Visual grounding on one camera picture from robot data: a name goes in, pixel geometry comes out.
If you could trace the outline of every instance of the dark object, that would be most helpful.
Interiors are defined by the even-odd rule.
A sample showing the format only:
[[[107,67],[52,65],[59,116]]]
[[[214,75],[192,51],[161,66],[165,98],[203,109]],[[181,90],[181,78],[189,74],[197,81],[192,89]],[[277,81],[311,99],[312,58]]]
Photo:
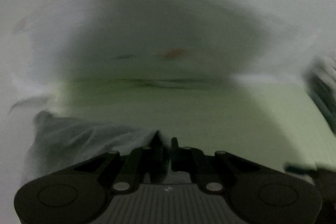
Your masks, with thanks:
[[[104,153],[27,183],[16,213],[22,224],[315,222],[322,199],[305,180],[225,151],[206,156],[176,138],[171,144],[172,171],[188,172],[192,183],[157,184],[169,154],[156,135],[128,156]]]
[[[305,169],[297,165],[286,165],[284,170],[297,175],[309,175],[319,190],[323,205],[316,224],[336,223],[336,172],[325,168]]]
[[[336,99],[332,88],[327,86],[317,75],[308,79],[310,97],[324,116],[332,132],[336,133]]]

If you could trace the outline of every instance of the ribbed surface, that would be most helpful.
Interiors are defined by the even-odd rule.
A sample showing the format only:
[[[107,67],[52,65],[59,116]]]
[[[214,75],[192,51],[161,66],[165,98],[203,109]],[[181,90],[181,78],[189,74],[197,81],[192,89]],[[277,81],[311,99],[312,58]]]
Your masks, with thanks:
[[[92,224],[243,224],[216,195],[196,184],[140,185],[137,192],[113,198]]]

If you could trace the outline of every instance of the white cloth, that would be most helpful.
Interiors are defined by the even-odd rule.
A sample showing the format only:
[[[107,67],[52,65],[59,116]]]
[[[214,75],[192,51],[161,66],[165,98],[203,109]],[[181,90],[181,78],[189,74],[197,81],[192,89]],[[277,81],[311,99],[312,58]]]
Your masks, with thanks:
[[[0,0],[0,7],[0,64],[21,98],[72,79],[300,76],[315,55],[334,50],[336,36],[335,0]]]
[[[34,119],[36,136],[26,154],[21,185],[102,153],[117,150],[128,155],[148,145],[157,130],[132,128],[77,118],[57,118],[47,111]],[[160,135],[165,145],[169,144]]]

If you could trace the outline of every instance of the green-tinted surface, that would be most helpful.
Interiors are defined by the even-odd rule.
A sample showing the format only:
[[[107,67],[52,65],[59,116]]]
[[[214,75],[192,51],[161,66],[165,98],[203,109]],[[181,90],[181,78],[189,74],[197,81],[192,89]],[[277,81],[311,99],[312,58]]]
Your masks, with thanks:
[[[295,85],[170,89],[109,81],[60,85],[61,116],[157,128],[181,146],[226,150],[282,170],[285,162],[336,166],[336,138]]]

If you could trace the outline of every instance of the gray cloth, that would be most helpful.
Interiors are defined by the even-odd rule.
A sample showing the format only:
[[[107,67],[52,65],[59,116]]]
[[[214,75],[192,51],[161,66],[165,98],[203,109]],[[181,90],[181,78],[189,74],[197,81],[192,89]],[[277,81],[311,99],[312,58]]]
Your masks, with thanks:
[[[148,145],[157,130],[58,118],[42,111],[34,119],[36,135],[26,154],[21,185],[111,150],[128,155]],[[169,140],[160,134],[161,141]]]

